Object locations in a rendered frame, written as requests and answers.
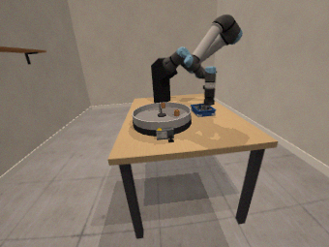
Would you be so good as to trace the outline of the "blue rectangular crate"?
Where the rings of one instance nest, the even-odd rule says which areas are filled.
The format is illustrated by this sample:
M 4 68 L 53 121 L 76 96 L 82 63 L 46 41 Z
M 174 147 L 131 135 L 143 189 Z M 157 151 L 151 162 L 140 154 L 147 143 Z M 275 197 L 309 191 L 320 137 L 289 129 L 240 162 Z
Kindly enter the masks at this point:
M 191 105 L 191 111 L 197 116 L 197 117 L 203 117 L 203 116 L 214 116 L 216 115 L 215 109 L 210 106 L 211 109 L 209 110 L 200 110 L 198 111 L 194 106 L 199 106 L 199 109 L 201 109 L 201 106 L 203 104 L 196 104 L 196 105 Z

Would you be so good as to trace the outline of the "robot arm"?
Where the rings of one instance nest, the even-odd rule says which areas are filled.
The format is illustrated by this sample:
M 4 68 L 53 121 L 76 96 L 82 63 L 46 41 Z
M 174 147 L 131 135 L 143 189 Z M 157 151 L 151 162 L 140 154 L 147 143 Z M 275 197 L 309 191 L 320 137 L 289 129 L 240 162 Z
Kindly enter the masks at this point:
M 164 67 L 168 72 L 173 73 L 181 65 L 187 72 L 194 74 L 195 77 L 205 79 L 205 82 L 216 82 L 216 67 L 206 67 L 204 69 L 200 63 L 221 47 L 236 44 L 242 35 L 243 32 L 233 16 L 221 15 L 211 24 L 210 30 L 192 55 L 185 47 L 180 47 L 171 56 L 164 59 Z

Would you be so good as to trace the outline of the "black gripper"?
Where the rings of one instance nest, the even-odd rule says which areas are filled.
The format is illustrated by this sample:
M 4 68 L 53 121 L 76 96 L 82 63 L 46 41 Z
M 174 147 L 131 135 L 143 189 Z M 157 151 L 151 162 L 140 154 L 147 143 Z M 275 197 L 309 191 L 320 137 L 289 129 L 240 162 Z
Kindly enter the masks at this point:
M 216 82 L 212 82 L 212 83 L 205 82 L 205 85 L 203 85 L 204 98 L 205 98 L 203 104 L 206 105 L 205 110 L 209 109 L 209 106 L 215 105 L 215 101 L 214 101 L 215 84 L 216 84 Z

